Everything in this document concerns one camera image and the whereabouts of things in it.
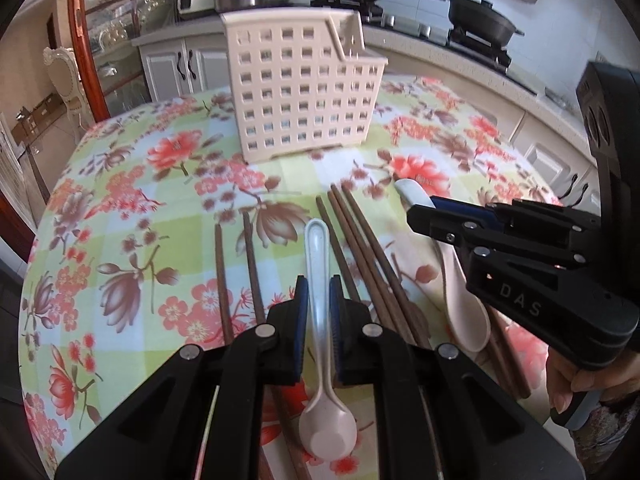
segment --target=plastic spoon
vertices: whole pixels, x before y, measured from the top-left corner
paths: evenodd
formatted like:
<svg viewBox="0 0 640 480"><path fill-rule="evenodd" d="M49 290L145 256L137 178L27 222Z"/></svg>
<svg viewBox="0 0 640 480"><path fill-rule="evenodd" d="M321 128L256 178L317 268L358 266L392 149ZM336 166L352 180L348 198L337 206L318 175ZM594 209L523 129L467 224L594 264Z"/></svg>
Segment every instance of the plastic spoon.
<svg viewBox="0 0 640 480"><path fill-rule="evenodd" d="M429 195L415 180L396 181L396 190L410 206L434 207ZM456 341L469 352L481 351L489 341L491 323L482 302L466 290L466 277L453 246L433 240L436 255L442 264L442 283L447 317Z"/></svg>
<svg viewBox="0 0 640 480"><path fill-rule="evenodd" d="M358 428L353 414L336 396L332 387L329 231L319 219L306 225L305 256L318 390L300 415L300 440L305 449L315 457L332 461L353 451Z"/></svg>

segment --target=utensil holder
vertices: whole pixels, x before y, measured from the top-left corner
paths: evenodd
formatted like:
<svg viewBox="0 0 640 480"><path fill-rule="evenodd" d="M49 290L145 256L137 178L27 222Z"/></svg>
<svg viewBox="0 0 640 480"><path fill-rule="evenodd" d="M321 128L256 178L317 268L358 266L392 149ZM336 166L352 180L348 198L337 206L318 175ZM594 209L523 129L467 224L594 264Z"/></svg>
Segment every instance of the utensil holder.
<svg viewBox="0 0 640 480"><path fill-rule="evenodd" d="M365 49L357 12L283 7L222 20L245 161L367 138L388 60Z"/></svg>

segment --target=tablecloth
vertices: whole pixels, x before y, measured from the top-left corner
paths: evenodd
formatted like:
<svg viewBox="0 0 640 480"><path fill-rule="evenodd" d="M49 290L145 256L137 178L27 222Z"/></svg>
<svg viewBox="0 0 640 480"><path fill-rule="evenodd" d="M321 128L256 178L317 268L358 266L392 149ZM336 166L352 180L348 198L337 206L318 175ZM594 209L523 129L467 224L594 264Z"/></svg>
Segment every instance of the tablecloth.
<svg viewBox="0 0 640 480"><path fill-rule="evenodd" d="M139 107L95 125L64 169L29 258L20 312L24 406L52 475L96 424L176 349L222 345L214 225L223 227L226 283L236 333L255 323L241 213L254 224L265 305L292 295L304 271L305 223L315 197L346 184L425 313L435 346L452 340L430 241L413 234L393 177L472 203L557 199L495 127L441 82L386 76L368 137L356 148L316 150L247 166L227 89ZM364 284L345 244L363 298ZM332 272L338 273L335 259ZM543 392L546 345L517 325L509 336L527 378ZM489 374L484 352L472 356ZM292 416L315 385L286 392ZM353 454L307 456L315 479L377 478L372 389L340 391L358 422ZM293 478L273 406L261 440L276 479Z"/></svg>

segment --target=brown chopstick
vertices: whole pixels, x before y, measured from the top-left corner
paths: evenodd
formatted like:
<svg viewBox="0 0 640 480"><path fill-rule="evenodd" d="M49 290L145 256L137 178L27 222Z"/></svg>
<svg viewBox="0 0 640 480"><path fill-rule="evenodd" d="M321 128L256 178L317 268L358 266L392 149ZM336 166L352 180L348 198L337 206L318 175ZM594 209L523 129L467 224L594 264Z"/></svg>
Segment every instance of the brown chopstick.
<svg viewBox="0 0 640 480"><path fill-rule="evenodd" d="M414 344L415 343L414 335L412 334L411 329L409 329L409 324L407 323L406 318L404 317L404 315L402 314L402 311L400 310L398 300L396 300L396 297L389 292L388 287L386 286L385 280L382 278L382 275L378 270L378 266L376 265L375 254L373 253L371 248L367 245L367 243L364 241L364 238L362 237L362 234L358 229L358 225L356 224L355 220L351 217L349 208L347 207L344 199L342 198L342 195L340 194L340 191L335 186L335 184L332 184L331 191L334 194L334 198L335 198L335 201L337 202L338 208L340 208L340 210L342 211L342 214L344 215L345 220L347 221L347 224L351 229L351 234L353 235L353 238L356 244L359 246L361 253L364 255L364 264L366 267L369 268L370 274L374 279L374 286L376 286L378 288L378 291L380 292L380 295L382 297L383 302L386 305L386 309L389 313L389 316L391 317L393 324L396 327L396 332L398 332L402 336L402 339L404 339L410 344Z"/></svg>
<svg viewBox="0 0 640 480"><path fill-rule="evenodd" d="M253 242L254 228L249 218L249 213L242 213L242 224L244 227L244 244L246 248L246 262L249 269L249 283L251 284L251 296L254 300L254 313L256 324L266 322L266 316L264 313L264 304L262 303L262 295L260 293L260 281L258 280L258 269L255 264L255 251ZM311 480L311 475L306 468L305 461L303 459L303 452L298 445L296 438L296 432L291 424L289 410L287 409L287 403L284 400L282 391L277 386L270 386L265 388L264 397L267 402L273 401L273 405L276 408L278 414L278 420L280 421L280 427L282 428L282 436L287 444L287 450L289 451L289 457L293 469L296 473L298 480Z"/></svg>
<svg viewBox="0 0 640 480"><path fill-rule="evenodd" d="M506 322L493 307L487 304L485 307L491 322L487 351L494 365L498 384L514 399L527 399L531 395L531 388L524 375L522 363L506 334Z"/></svg>
<svg viewBox="0 0 640 480"><path fill-rule="evenodd" d="M340 269L342 279L344 280L344 286L347 288L347 292L349 293L349 298L353 301L360 301L360 295L358 294L358 289L356 288L356 282L351 275L349 265L347 264L347 260L345 259L344 253L342 252L342 247L340 246L340 240L338 240L338 236L335 233L334 226L331 224L329 213L324 207L324 202L322 202L321 196L316 196L316 205L318 206L318 211L320 212L320 218L322 218L322 221L329 229L329 242L331 243L332 250L334 250L335 259L338 262L338 268Z"/></svg>
<svg viewBox="0 0 640 480"><path fill-rule="evenodd" d="M367 222L367 219L363 215L362 210L360 209L360 206L358 206L358 203L356 202L356 199L354 199L351 191L346 186L342 186L342 192L344 193L345 197L347 197L347 202L349 202L353 214L360 223L360 227L362 227L364 235L367 237L367 241L369 242L369 246L373 250L376 258L378 259L378 262L380 263L380 267L382 267L382 272L384 272L386 280L391 286L391 290L394 292L396 300L398 300L398 305L402 309L404 318L408 322L409 329L414 335L415 341L419 346L423 348L431 348L428 334L425 334L420 330L422 321L420 319L417 319L417 316L421 316L422 314L416 312L410 304L409 298L406 296L406 292L404 291L404 288L402 288L402 285L400 284L400 281L398 280L393 267L391 267L384 249L380 245L378 238L373 232L373 229L371 229L371 226Z"/></svg>
<svg viewBox="0 0 640 480"><path fill-rule="evenodd" d="M226 294L225 256L222 248L222 227L216 224L215 228L216 251L216 277L218 281L218 301L220 302L220 321L222 322L222 337L225 345L230 345L234 340L234 327L231 323L229 310L229 297ZM258 478L260 480L275 480L264 450L258 452Z"/></svg>
<svg viewBox="0 0 640 480"><path fill-rule="evenodd" d="M353 253L353 257L356 260L356 265L358 266L358 270L360 271L360 275L362 276L362 281L369 291L371 302L373 303L373 308L378 315L380 324L382 326L390 328L391 330L396 330L396 326L394 325L394 322L389 314L388 307L386 306L385 301L383 300L382 295L378 290L376 280L369 270L366 258L356 241L356 238L351 230L350 225L347 222L345 215L342 212L342 209L340 209L340 206L338 205L338 202L334 196L334 192L329 191L327 193L327 196L329 197L329 202L331 203L334 213L338 219L338 224L340 224L340 228L342 229L344 237L347 239L347 243L351 248L351 253Z"/></svg>

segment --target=human hand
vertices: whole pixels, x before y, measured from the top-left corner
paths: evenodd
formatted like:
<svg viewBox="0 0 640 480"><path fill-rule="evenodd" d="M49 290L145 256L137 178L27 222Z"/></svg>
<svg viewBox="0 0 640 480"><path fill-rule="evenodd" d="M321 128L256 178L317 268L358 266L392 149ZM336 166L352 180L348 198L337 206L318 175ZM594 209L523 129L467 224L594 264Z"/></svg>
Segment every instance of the human hand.
<svg viewBox="0 0 640 480"><path fill-rule="evenodd" d="M640 354L624 350L608 367L597 372L580 370L576 365L549 349L546 359L546 391L551 405L564 412L574 392L603 390L600 400L621 399L640 390Z"/></svg>

